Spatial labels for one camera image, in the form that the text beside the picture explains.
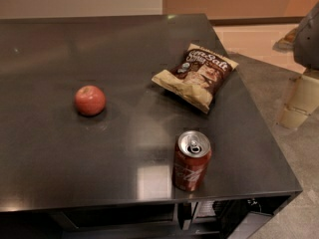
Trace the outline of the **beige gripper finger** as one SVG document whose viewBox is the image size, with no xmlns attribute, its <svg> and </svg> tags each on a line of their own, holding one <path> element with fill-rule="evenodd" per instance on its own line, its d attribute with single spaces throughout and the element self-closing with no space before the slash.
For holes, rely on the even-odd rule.
<svg viewBox="0 0 319 239">
<path fill-rule="evenodd" d="M 319 71 L 307 69 L 293 84 L 286 106 L 304 115 L 311 115 L 319 107 Z"/>
<path fill-rule="evenodd" d="M 286 128 L 298 128 L 308 119 L 304 111 L 285 107 L 281 113 L 279 123 Z"/>
</svg>

